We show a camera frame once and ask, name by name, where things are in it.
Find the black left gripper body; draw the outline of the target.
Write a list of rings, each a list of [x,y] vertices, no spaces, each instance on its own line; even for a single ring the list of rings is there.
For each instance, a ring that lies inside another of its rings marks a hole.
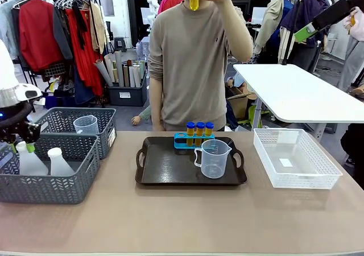
[[[32,122],[20,121],[13,125],[0,122],[0,142],[13,144],[20,137],[26,143],[34,143],[40,137],[40,125]]]

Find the white plastic flask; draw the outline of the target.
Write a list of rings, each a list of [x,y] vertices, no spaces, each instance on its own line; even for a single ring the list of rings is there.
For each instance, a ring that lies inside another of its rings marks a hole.
[[[29,152],[25,141],[15,146],[19,154],[19,174],[24,176],[46,176],[47,166],[38,158],[34,152]]]
[[[48,150],[48,157],[51,160],[51,176],[72,176],[75,172],[63,158],[61,148],[54,147]]]

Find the clear plastic measuring cup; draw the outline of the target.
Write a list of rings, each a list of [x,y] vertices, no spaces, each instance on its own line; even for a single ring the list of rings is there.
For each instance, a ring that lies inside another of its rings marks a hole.
[[[73,121],[77,134],[98,134],[98,119],[93,115],[79,117]]]
[[[225,174],[228,154],[232,150],[225,142],[210,139],[194,150],[195,166],[210,179],[219,179]]]

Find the person right forearm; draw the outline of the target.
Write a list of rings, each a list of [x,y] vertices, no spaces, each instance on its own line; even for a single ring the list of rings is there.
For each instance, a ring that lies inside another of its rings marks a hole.
[[[151,120],[154,131],[164,131],[163,121],[161,120],[163,84],[160,80],[150,78],[150,106]]]

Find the person left forearm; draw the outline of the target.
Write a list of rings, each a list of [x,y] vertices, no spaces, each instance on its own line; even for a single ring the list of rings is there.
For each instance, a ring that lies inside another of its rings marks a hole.
[[[253,54],[253,40],[245,20],[238,13],[232,0],[224,0],[219,8],[231,54],[241,62],[247,62]]]

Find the grey basket without label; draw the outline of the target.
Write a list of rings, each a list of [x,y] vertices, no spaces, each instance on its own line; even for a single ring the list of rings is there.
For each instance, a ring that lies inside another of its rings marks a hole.
[[[72,176],[22,176],[19,155],[0,142],[0,202],[25,204],[79,204],[92,186],[100,159],[98,137],[71,133],[42,133],[35,142],[35,154],[51,168],[47,151],[59,147],[70,165]]]

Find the white side table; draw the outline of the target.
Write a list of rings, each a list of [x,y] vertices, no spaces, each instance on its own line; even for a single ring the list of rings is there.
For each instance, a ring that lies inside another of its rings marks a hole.
[[[292,64],[236,64],[234,69],[257,95],[252,128],[265,105],[280,121],[315,123],[321,140],[328,123],[364,123],[364,103]]]

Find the grey basket with label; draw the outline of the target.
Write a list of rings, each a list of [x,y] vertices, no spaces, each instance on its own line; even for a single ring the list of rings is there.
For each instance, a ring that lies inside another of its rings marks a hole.
[[[52,108],[35,123],[42,133],[76,133],[73,122],[93,116],[97,119],[99,157],[105,159],[117,136],[115,113],[113,108]]]

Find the cardboard box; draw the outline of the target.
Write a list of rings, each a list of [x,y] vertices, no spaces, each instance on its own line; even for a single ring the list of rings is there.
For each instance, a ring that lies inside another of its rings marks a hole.
[[[243,89],[243,91],[236,87],[226,87],[225,89],[226,100],[231,105],[235,118],[248,119],[248,109],[257,99],[257,95],[247,89]]]

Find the red jacket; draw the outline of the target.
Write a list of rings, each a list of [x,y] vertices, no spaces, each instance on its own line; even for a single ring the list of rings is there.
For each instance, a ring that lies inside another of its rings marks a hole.
[[[53,4],[29,0],[19,11],[20,51],[29,67],[42,71],[64,57],[53,35]]]

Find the dark grey hanging jacket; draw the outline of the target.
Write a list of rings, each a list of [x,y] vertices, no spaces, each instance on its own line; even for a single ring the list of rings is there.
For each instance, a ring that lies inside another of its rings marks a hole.
[[[70,49],[66,34],[62,27],[56,8],[53,8],[53,35],[65,60],[72,60],[73,55]]]

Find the black bin with rolls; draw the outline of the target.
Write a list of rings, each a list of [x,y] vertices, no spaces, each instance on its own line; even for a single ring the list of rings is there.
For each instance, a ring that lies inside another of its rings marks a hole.
[[[140,87],[119,87],[118,84],[114,83],[114,86],[107,88],[110,104],[114,106],[141,107],[145,104],[148,96],[146,75],[144,75]]]

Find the black hanging scarf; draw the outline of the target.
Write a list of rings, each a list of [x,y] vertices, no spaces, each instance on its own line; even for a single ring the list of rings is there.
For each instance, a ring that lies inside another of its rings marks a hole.
[[[80,8],[77,4],[76,1],[72,2],[72,11],[75,15],[76,18],[76,24],[77,24],[77,35],[78,35],[78,40],[80,43],[80,47],[82,50],[84,50],[84,46],[85,46],[85,39],[83,36],[84,32],[87,32],[87,25],[83,19],[83,16],[81,14]]]

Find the beige hanging garment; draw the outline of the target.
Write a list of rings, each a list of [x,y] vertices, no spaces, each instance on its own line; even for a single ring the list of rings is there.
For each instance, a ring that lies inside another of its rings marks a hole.
[[[103,54],[106,45],[105,26],[100,7],[90,3],[90,34],[94,51]]]

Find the blue test tube rack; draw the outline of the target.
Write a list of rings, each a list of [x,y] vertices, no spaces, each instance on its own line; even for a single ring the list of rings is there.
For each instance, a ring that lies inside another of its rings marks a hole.
[[[203,142],[210,139],[215,139],[214,134],[211,136],[206,136],[205,134],[202,136],[198,136],[196,134],[191,136],[187,133],[176,133],[173,138],[173,145],[175,149],[191,150],[201,147]]]

